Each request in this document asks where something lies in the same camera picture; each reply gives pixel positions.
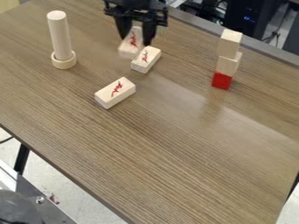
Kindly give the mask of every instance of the wooden block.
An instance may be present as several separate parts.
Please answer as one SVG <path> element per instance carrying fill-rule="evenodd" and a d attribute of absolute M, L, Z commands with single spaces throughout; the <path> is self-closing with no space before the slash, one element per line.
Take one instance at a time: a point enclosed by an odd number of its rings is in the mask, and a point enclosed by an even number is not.
<path fill-rule="evenodd" d="M 118 53 L 121 57 L 132 60 L 142 49 L 143 29 L 140 26 L 133 26 L 119 46 Z"/>
<path fill-rule="evenodd" d="M 160 49 L 146 46 L 140 54 L 132 60 L 131 68 L 137 72 L 146 74 L 160 59 L 161 54 L 162 52 Z"/>
<path fill-rule="evenodd" d="M 229 89 L 232 83 L 232 76 L 228 76 L 222 73 L 215 73 L 212 78 L 212 86 L 215 88 Z"/>
<path fill-rule="evenodd" d="M 228 59 L 220 56 L 216 66 L 216 72 L 233 76 L 239 67 L 242 55 L 243 54 L 241 52 L 237 52 L 235 59 Z"/>
<path fill-rule="evenodd" d="M 94 94 L 94 99 L 105 109 L 123 101 L 136 91 L 136 86 L 125 77 L 116 80 Z"/>
<path fill-rule="evenodd" d="M 239 51 L 240 41 L 243 33 L 225 29 L 219 40 L 217 54 L 218 56 L 235 59 Z"/>

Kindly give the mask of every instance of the wooden cube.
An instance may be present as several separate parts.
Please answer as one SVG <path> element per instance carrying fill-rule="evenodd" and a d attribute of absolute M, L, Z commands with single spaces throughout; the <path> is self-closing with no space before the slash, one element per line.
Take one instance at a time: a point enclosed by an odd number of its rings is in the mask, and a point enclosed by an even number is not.
<path fill-rule="evenodd" d="M 94 94 L 94 99 L 105 109 L 112 108 L 136 91 L 136 86 L 125 77 L 114 81 L 110 85 Z"/>
<path fill-rule="evenodd" d="M 160 49 L 146 46 L 140 54 L 132 60 L 131 68 L 137 72 L 146 74 L 160 59 L 161 54 L 162 52 Z"/>
<path fill-rule="evenodd" d="M 216 72 L 228 76 L 233 76 L 239 67 L 242 55 L 243 54 L 241 52 L 237 52 L 237 56 L 235 59 L 229 59 L 220 56 L 216 66 Z"/>
<path fill-rule="evenodd" d="M 239 51 L 243 33 L 225 29 L 219 40 L 218 56 L 235 59 Z"/>
<path fill-rule="evenodd" d="M 232 83 L 232 76 L 228 76 L 222 73 L 215 73 L 212 78 L 212 86 L 215 88 L 229 89 Z"/>
<path fill-rule="evenodd" d="M 133 26 L 128 36 L 118 47 L 121 57 L 133 59 L 143 49 L 143 29 L 140 26 Z"/>

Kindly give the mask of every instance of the wooden cylinder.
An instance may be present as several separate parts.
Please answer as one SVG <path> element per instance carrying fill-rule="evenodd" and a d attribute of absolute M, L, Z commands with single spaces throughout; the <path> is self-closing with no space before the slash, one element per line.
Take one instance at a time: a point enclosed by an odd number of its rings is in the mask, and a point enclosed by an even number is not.
<path fill-rule="evenodd" d="M 65 61 L 73 56 L 72 44 L 66 13 L 61 10 L 53 10 L 47 14 L 52 45 L 54 49 L 54 57 L 56 60 Z"/>

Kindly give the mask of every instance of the wooden table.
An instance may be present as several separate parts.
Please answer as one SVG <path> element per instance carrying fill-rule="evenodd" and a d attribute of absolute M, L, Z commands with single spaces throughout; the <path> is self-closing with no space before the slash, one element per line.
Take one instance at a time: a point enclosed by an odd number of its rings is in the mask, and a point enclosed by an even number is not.
<path fill-rule="evenodd" d="M 298 69 L 241 48 L 230 91 L 213 88 L 218 39 L 170 19 L 143 75 L 102 8 L 34 0 L 0 16 L 1 125 L 128 222 L 274 223 L 299 168 Z M 51 65 L 51 10 L 68 15 L 68 71 Z M 94 92 L 122 76 L 137 92 L 106 111 Z"/>

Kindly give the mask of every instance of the floor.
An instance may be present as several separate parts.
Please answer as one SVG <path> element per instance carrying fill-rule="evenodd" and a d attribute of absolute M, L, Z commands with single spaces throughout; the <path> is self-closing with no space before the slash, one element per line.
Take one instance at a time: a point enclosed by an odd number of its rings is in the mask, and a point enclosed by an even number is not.
<path fill-rule="evenodd" d="M 0 129 L 0 141 L 10 135 Z M 13 167 L 20 143 L 16 139 L 0 144 L 0 159 Z M 126 222 L 71 180 L 31 152 L 24 177 L 46 196 L 54 195 L 58 207 L 82 224 L 125 224 Z"/>

